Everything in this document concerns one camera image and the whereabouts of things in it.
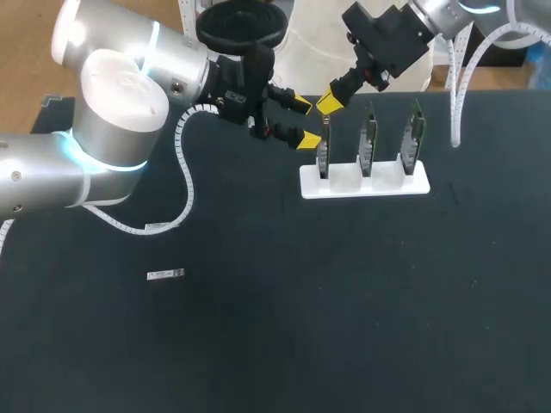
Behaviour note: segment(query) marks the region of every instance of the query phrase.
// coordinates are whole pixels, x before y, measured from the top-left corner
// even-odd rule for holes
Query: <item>black table surface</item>
[[[18,219],[0,263],[0,411],[551,411],[551,94],[358,97],[333,123],[355,158],[368,99],[393,159],[418,98],[429,195],[302,200],[313,153],[201,114],[184,153],[196,201],[133,237],[76,208]],[[71,125],[72,100],[34,132]],[[287,123],[320,129],[272,108]],[[139,187],[108,210],[176,217],[170,116]],[[148,271],[185,268],[177,280]]]

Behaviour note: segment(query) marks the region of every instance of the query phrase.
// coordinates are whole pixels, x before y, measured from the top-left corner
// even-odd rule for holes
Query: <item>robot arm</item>
[[[365,82],[383,91],[389,78],[400,76],[427,53],[429,42],[439,34],[452,40],[475,22],[488,35],[508,22],[506,3],[507,0],[410,0],[402,9],[393,6],[377,18],[354,3],[343,14],[343,20],[356,52],[356,67],[331,82],[318,102],[319,111],[328,115],[346,107]],[[548,0],[517,0],[515,9],[519,20],[551,28]],[[502,44],[505,46],[515,37],[518,35],[509,34]]]
[[[306,114],[312,104],[269,85],[271,48],[255,45],[234,61],[208,59],[205,45],[106,0],[65,0],[55,25],[53,59],[76,74],[73,127],[47,135],[0,134],[0,218],[56,207],[123,202],[158,140],[169,102],[251,123],[259,139],[294,149],[319,137],[264,118],[266,99]]]

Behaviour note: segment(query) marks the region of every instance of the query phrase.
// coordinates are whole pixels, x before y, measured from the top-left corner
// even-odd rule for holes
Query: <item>small metal part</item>
[[[331,155],[331,118],[323,117],[323,126],[321,129],[321,142],[318,145],[318,167],[319,177],[321,179],[329,178],[329,164]]]
[[[44,95],[42,98],[42,102],[40,102],[40,105],[43,108],[47,108],[51,101],[61,101],[63,100],[63,96],[61,95]]]
[[[364,178],[371,177],[371,169],[373,168],[373,161],[375,158],[375,144],[377,143],[377,129],[375,111],[373,110],[373,104],[370,103],[368,115],[363,122],[360,136],[360,149],[358,151]]]
[[[400,150],[400,157],[406,175],[413,175],[413,171],[415,170],[415,164],[419,158],[421,144],[423,143],[425,125],[423,112],[421,111],[419,102],[416,100],[412,105],[412,112],[407,121]]]
[[[171,269],[168,271],[155,271],[152,273],[147,273],[147,280],[155,281],[155,280],[166,280],[169,278],[182,278],[182,277],[185,277],[185,275],[186,275],[186,271],[183,268]]]
[[[174,82],[170,85],[170,91],[175,95],[180,95],[183,92],[183,86],[179,82]]]

